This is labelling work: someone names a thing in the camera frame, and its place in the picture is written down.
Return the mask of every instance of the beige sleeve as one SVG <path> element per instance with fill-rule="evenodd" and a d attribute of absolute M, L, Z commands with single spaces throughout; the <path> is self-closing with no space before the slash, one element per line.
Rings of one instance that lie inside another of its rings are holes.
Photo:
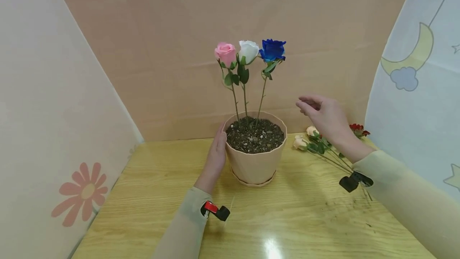
<path fill-rule="evenodd" d="M 438 259 L 460 258 L 460 204 L 383 151 L 354 164 L 369 193 Z"/>
<path fill-rule="evenodd" d="M 200 210 L 206 201 L 211 201 L 211 196 L 196 187 L 187 192 L 152 259 L 198 258 L 207 221 Z"/>

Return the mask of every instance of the beige flower pot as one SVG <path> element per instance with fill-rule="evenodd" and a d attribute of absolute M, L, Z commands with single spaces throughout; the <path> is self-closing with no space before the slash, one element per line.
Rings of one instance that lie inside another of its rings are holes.
<path fill-rule="evenodd" d="M 248 111 L 248 116 L 257 117 L 257 111 Z M 246 116 L 246 114 L 240 113 L 240 118 Z M 250 187 L 262 187 L 270 183 L 275 176 L 278 163 L 281 161 L 281 153 L 286 144 L 288 129 L 284 125 L 284 122 L 278 117 L 261 111 L 260 118 L 268 119 L 271 122 L 278 125 L 284 133 L 283 143 L 276 149 L 270 152 L 248 154 L 233 149 L 227 143 L 227 156 L 230 161 L 231 170 L 233 175 L 240 181 L 241 184 Z M 236 114 L 230 117 L 224 125 L 223 131 L 236 121 Z"/>

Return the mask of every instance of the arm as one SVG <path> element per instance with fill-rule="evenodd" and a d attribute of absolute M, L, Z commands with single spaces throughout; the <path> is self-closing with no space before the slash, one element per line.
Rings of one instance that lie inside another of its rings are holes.
<path fill-rule="evenodd" d="M 460 205 L 383 151 L 354 164 L 369 193 L 438 259 L 460 258 Z"/>
<path fill-rule="evenodd" d="M 344 111 L 333 99 L 300 96 L 296 103 L 318 131 L 373 180 L 367 190 L 438 259 L 460 258 L 460 205 L 383 151 L 351 132 Z"/>
<path fill-rule="evenodd" d="M 200 177 L 185 195 L 174 219 L 158 243 L 152 259 L 197 259 L 207 219 L 201 214 L 210 193 L 224 168 L 227 135 L 218 129 L 209 149 L 208 158 Z"/>
<path fill-rule="evenodd" d="M 211 201 L 208 193 L 196 187 L 188 190 L 152 259 L 198 258 L 207 221 L 200 209 L 208 200 Z"/>

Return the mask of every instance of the clip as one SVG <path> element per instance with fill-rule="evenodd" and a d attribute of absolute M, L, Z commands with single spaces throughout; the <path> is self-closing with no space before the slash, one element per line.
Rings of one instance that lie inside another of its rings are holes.
<path fill-rule="evenodd" d="M 218 208 L 211 201 L 206 201 L 201 208 L 201 213 L 204 217 L 208 218 L 209 212 L 214 214 L 221 221 L 227 220 L 230 215 L 230 210 L 228 210 L 227 207 L 221 206 Z"/>
<path fill-rule="evenodd" d="M 343 177 L 340 181 L 339 184 L 342 186 L 345 190 L 348 191 L 348 193 L 352 192 L 353 190 L 358 188 L 358 184 L 362 182 L 364 186 L 370 187 L 373 185 L 373 181 L 371 178 L 358 173 L 354 171 L 350 177 L 345 176 Z"/>

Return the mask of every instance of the hand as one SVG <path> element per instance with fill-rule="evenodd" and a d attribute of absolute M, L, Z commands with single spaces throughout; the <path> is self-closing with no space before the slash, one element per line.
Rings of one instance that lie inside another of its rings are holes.
<path fill-rule="evenodd" d="M 223 128 L 224 124 L 222 123 L 219 129 L 217 129 L 217 134 L 211 143 L 211 147 L 209 147 L 208 157 L 206 158 L 203 171 L 194 184 L 194 187 L 208 194 L 212 193 L 225 165 L 225 144 L 227 143 L 227 134 L 222 131 Z"/>
<path fill-rule="evenodd" d="M 299 99 L 296 105 L 300 112 L 308 116 L 320 134 L 351 163 L 375 151 L 356 138 L 348 125 L 345 112 L 336 100 L 319 95 L 300 96 Z"/>
<path fill-rule="evenodd" d="M 337 101 L 319 95 L 300 96 L 299 99 L 296 105 L 300 112 L 310 118 L 320 134 L 331 144 L 354 137 L 345 112 Z"/>

